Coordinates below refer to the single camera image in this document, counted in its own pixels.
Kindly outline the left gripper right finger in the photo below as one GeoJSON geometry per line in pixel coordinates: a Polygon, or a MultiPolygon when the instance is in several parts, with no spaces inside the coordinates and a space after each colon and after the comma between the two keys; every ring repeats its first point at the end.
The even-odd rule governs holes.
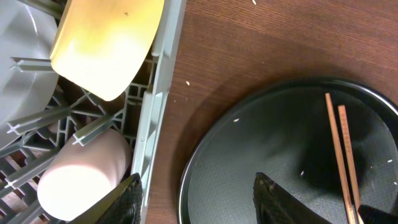
{"type": "Polygon", "coordinates": [[[257,172],[253,202],[258,224],[330,224],[262,172],[257,172]]]}

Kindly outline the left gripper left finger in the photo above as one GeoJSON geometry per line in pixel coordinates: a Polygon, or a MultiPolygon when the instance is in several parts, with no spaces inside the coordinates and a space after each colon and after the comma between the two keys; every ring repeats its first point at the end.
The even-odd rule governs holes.
{"type": "Polygon", "coordinates": [[[135,173],[69,224],[138,224],[141,222],[142,182],[135,173]]]}

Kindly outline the pink cup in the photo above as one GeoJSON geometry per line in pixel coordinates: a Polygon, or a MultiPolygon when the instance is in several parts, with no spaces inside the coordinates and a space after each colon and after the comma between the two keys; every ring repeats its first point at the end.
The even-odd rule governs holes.
{"type": "Polygon", "coordinates": [[[85,146],[71,137],[40,178],[38,201],[54,218],[72,221],[120,183],[130,162],[129,144],[113,129],[85,146]]]}

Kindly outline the wooden chopstick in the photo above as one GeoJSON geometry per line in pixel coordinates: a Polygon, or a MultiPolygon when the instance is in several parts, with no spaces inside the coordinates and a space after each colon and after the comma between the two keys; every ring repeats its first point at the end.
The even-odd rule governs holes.
{"type": "Polygon", "coordinates": [[[341,148],[341,144],[340,144],[340,137],[339,137],[338,128],[337,128],[337,124],[336,124],[336,118],[335,118],[335,113],[334,113],[334,109],[333,109],[333,104],[332,104],[331,96],[329,93],[325,94],[325,100],[326,100],[326,107],[327,107],[328,117],[329,117],[329,122],[330,122],[331,134],[332,134],[332,138],[333,138],[333,146],[334,146],[334,150],[335,150],[336,161],[338,164],[338,172],[339,172],[341,188],[342,188],[342,192],[343,192],[343,200],[344,200],[344,205],[345,205],[345,209],[346,209],[346,215],[347,215],[349,224],[356,224],[354,208],[351,203],[351,195],[350,195],[350,191],[349,191],[345,163],[344,163],[342,148],[341,148]]]}
{"type": "Polygon", "coordinates": [[[364,224],[360,214],[359,214],[359,206],[360,206],[360,194],[359,194],[359,187],[358,187],[358,180],[356,176],[356,169],[354,164],[354,157],[353,157],[353,150],[351,145],[351,138],[349,135],[349,126],[348,126],[348,119],[346,114],[345,105],[338,106],[338,114],[341,124],[341,131],[343,134],[343,142],[346,151],[346,160],[348,163],[348,170],[349,170],[349,177],[351,181],[351,188],[353,192],[354,198],[354,206],[357,214],[357,219],[359,224],[364,224]]]}

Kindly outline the yellow bowl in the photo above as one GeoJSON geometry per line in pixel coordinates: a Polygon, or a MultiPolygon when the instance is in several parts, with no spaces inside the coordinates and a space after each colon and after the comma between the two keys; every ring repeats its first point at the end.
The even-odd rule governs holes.
{"type": "Polygon", "coordinates": [[[114,100],[143,64],[163,8],[163,0],[69,0],[51,67],[102,100],[114,100]]]}

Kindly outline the grey plate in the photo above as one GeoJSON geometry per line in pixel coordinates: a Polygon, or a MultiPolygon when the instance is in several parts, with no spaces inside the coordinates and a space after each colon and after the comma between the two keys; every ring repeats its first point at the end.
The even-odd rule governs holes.
{"type": "Polygon", "coordinates": [[[54,73],[13,68],[13,58],[49,59],[56,32],[52,16],[19,1],[1,0],[1,148],[19,137],[7,122],[44,110],[58,82],[54,73]]]}

